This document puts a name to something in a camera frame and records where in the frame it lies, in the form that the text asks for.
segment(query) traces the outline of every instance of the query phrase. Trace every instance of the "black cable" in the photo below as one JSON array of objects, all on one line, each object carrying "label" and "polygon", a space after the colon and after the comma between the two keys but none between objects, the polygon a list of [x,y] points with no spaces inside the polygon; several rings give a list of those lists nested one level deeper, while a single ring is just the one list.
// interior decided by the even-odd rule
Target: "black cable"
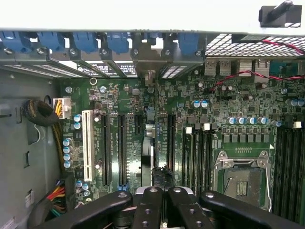
[{"label": "black cable", "polygon": [[23,105],[24,116],[32,123],[41,126],[51,126],[59,121],[57,114],[41,100],[28,100]]}]

